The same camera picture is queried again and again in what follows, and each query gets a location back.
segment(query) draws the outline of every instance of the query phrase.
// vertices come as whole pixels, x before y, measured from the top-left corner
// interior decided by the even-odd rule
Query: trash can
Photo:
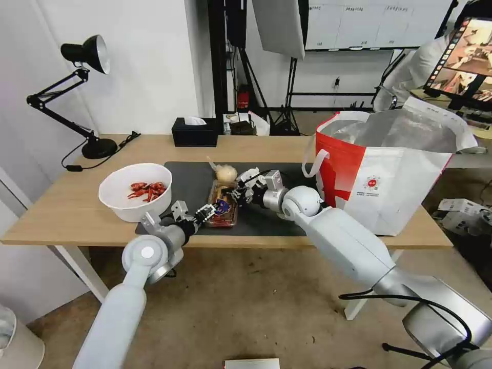
[[[0,305],[0,328],[12,335],[7,346],[0,350],[0,369],[37,369],[45,355],[45,344],[37,338],[15,314]]]

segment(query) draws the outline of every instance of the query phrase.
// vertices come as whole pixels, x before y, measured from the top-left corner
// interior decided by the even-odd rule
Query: bag handle
[[[316,134],[312,135],[309,143],[307,144],[306,150],[304,151],[304,159],[302,160],[302,173],[304,174],[304,177],[306,178],[312,178],[316,174],[318,174],[319,169],[321,168],[321,164],[323,164],[323,161],[325,158],[330,158],[330,153],[326,151],[325,149],[321,149],[318,154],[316,155],[316,159],[314,159],[313,166],[311,167],[311,170],[309,173],[306,171],[306,163],[308,162],[309,159],[309,153],[311,152],[311,148],[313,147],[313,142],[316,137]]]

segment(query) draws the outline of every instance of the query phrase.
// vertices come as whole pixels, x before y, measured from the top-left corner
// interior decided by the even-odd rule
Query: black desk lamp
[[[57,97],[88,81],[89,69],[84,67],[84,63],[89,64],[100,73],[109,74],[109,58],[103,38],[100,35],[95,35],[88,38],[82,45],[63,44],[61,46],[61,54],[66,60],[78,67],[78,69],[69,76],[52,84],[50,87],[28,96],[27,104],[84,136],[87,143],[82,147],[82,155],[87,159],[101,159],[113,155],[118,148],[115,141],[108,138],[96,137],[93,130],[63,118],[46,106],[50,101],[55,100]],[[80,81],[74,85],[64,90],[51,91],[75,76],[79,77]]]

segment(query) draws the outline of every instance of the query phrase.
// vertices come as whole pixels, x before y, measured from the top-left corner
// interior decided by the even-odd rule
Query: black desk mat
[[[227,163],[236,168],[238,173],[250,168],[258,168],[260,171],[277,169],[285,173],[282,176],[284,186],[309,186],[316,188],[314,178],[304,178],[300,163]],[[173,174],[172,200],[184,200],[190,214],[205,205],[208,201],[210,188],[215,179],[215,172],[207,162],[168,161],[165,164]],[[258,205],[248,205],[238,209],[237,223],[232,228],[201,227],[199,235],[229,235],[229,236],[305,236],[304,231],[294,223],[280,219],[274,212],[262,209]],[[160,216],[171,212],[170,208]],[[136,234],[146,234],[144,227],[139,223]]]

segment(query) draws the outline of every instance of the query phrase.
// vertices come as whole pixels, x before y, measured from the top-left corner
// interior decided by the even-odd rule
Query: white bowl
[[[111,173],[99,185],[99,200],[109,207],[120,219],[138,223],[144,214],[154,210],[163,213],[171,204],[173,177],[169,169],[154,163],[133,164]],[[146,195],[128,199],[132,193],[130,185],[136,182],[162,182],[166,190],[150,202],[143,202]]]

